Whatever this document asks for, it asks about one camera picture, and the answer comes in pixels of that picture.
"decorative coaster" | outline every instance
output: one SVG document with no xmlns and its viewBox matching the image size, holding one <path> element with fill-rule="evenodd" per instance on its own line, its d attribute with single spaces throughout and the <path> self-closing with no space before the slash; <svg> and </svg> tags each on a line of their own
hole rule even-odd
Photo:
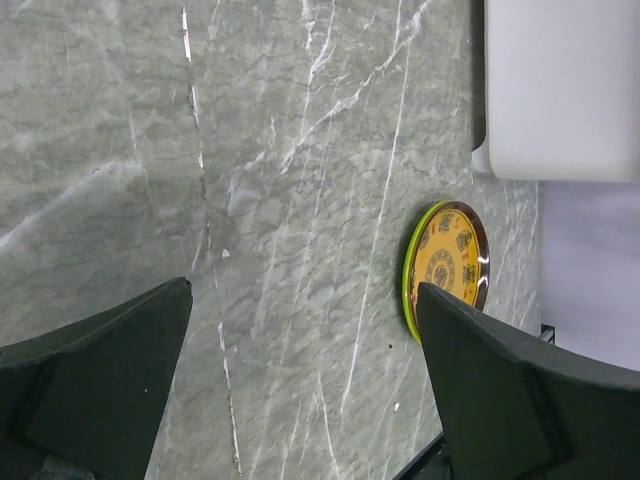
<svg viewBox="0 0 640 480">
<path fill-rule="evenodd" d="M 480 218 L 469 205 L 435 204 L 411 236 L 402 271 L 402 304 L 409 330 L 420 344 L 416 304 L 421 282 L 433 283 L 478 310 L 484 308 L 489 244 Z"/>
</svg>

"black base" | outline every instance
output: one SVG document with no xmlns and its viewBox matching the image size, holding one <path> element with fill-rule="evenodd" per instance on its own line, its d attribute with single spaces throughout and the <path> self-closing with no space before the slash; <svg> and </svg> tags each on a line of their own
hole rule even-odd
<svg viewBox="0 0 640 480">
<path fill-rule="evenodd" d="M 542 325 L 538 338 L 555 345 L 555 327 Z M 444 435 L 433 439 L 393 480 L 454 480 Z"/>
</svg>

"dark edge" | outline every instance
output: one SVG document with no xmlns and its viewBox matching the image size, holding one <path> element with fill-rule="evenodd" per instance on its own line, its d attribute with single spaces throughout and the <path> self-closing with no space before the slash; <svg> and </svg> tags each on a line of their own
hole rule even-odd
<svg viewBox="0 0 640 480">
<path fill-rule="evenodd" d="M 411 480 L 420 473 L 424 467 L 440 452 L 445 445 L 444 435 L 442 432 L 436 436 L 429 444 L 413 457 L 406 467 L 398 473 L 393 480 Z"/>
</svg>

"white bin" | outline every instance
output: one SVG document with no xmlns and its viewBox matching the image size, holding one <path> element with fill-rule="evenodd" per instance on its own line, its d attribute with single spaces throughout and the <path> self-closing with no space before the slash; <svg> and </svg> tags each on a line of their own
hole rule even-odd
<svg viewBox="0 0 640 480">
<path fill-rule="evenodd" d="M 640 181 L 640 0 L 486 0 L 479 171 Z"/>
</svg>

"black plastic part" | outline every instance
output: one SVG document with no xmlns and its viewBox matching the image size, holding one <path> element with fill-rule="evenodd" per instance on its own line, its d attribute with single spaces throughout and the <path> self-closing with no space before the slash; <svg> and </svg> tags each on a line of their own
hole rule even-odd
<svg viewBox="0 0 640 480">
<path fill-rule="evenodd" d="M 114 480 L 143 479 L 189 323 L 191 285 L 0 349 L 0 478 L 48 452 Z"/>
<path fill-rule="evenodd" d="M 542 325 L 539 339 L 555 345 L 556 329 Z M 444 435 L 440 433 L 423 448 L 393 480 L 452 480 L 449 452 Z"/>
<path fill-rule="evenodd" d="M 640 478 L 640 372 L 421 284 L 420 336 L 456 480 Z"/>
</svg>

